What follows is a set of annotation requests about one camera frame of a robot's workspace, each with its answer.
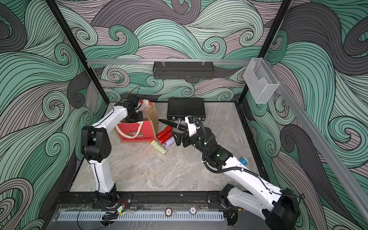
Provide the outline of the red jute tote bag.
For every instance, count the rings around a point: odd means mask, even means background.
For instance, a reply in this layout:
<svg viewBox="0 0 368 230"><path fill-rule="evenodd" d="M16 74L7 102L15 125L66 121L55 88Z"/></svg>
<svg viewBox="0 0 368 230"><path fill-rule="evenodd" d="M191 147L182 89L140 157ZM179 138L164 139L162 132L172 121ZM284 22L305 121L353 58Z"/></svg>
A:
<svg viewBox="0 0 368 230"><path fill-rule="evenodd" d="M159 121L155 103L148 100L140 102L143 103L139 109L143 114L143 121L127 123L124 119L114 128L122 142L152 142L157 139Z"/></svg>

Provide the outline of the green flashlight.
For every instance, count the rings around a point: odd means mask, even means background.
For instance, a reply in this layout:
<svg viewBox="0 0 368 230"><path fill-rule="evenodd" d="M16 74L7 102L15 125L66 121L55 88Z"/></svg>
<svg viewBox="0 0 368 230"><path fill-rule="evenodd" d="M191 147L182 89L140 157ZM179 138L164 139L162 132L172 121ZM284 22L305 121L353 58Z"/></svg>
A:
<svg viewBox="0 0 368 230"><path fill-rule="evenodd" d="M156 140L153 140L152 142L151 142L151 146L152 147L154 147L159 153L161 153L161 154L163 154L163 155L165 155L167 152L168 152L168 150L165 148L165 147L163 147L158 141L156 141Z"/></svg>

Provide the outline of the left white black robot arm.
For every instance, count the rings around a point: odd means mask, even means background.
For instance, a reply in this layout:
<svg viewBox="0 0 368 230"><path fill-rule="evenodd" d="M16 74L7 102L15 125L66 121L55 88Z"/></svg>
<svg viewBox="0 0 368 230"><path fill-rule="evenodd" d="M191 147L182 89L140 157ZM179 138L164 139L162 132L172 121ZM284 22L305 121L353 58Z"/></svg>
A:
<svg viewBox="0 0 368 230"><path fill-rule="evenodd" d="M101 120L81 130L81 153L91 166L96 182L97 199L118 202L116 184L112 179L108 157L112 151L109 134L122 121L138 122L143 126L143 114L139 111L142 103L137 95L129 95L126 100L115 103Z"/></svg>

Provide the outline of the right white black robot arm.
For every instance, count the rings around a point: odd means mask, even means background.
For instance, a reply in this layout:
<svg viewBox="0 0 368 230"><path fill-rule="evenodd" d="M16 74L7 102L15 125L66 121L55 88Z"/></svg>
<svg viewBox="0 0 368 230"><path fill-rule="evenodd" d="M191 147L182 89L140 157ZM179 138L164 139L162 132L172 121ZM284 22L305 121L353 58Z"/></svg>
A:
<svg viewBox="0 0 368 230"><path fill-rule="evenodd" d="M173 132L177 146L189 145L202 153L204 166L212 173L225 174L247 191L244 193L233 185L226 185L221 196L224 206L249 211L265 221L272 230L294 230L301 215L301 197L290 188L281 189L249 170L230 151L216 142L211 129Z"/></svg>

